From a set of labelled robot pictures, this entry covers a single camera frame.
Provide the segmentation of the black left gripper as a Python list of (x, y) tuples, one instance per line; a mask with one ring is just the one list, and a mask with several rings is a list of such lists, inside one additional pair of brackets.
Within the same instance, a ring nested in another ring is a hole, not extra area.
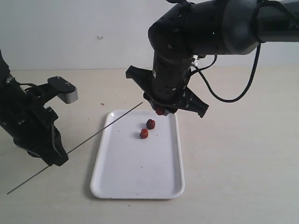
[(49, 166), (62, 166), (69, 157), (54, 125), (58, 115), (44, 107), (51, 100), (48, 93), (38, 97), (33, 91), (1, 91), (0, 126), (29, 155), (41, 158)]

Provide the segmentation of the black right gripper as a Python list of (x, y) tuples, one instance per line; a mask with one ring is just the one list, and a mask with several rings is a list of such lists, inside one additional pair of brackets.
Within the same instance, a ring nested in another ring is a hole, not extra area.
[(177, 110), (185, 110), (195, 112), (202, 118), (209, 105), (187, 87), (190, 73), (190, 69), (146, 70), (130, 66), (126, 71), (126, 78), (132, 79), (143, 90), (144, 99), (154, 110), (157, 108), (164, 110), (165, 116), (175, 114)]

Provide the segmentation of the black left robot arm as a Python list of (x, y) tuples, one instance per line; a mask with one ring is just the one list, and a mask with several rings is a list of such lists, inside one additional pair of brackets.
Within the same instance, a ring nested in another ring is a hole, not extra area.
[(46, 84), (28, 83), (29, 88), (11, 75), (9, 66), (0, 60), (0, 126), (13, 138), (14, 144), (47, 165), (61, 166), (68, 161), (61, 134), (54, 122), (58, 115), (44, 104), (74, 87), (61, 87), (61, 80), (50, 78)]

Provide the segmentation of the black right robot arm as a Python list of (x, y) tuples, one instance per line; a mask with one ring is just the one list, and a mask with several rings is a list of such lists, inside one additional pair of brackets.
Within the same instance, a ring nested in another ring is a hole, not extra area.
[(247, 55), (260, 52), (265, 42), (299, 40), (299, 3), (296, 0), (175, 0), (173, 7), (151, 25), (154, 50), (151, 70), (130, 66), (126, 77), (160, 115), (178, 110), (203, 117), (208, 105), (189, 88), (190, 78), (202, 69), (194, 56)]

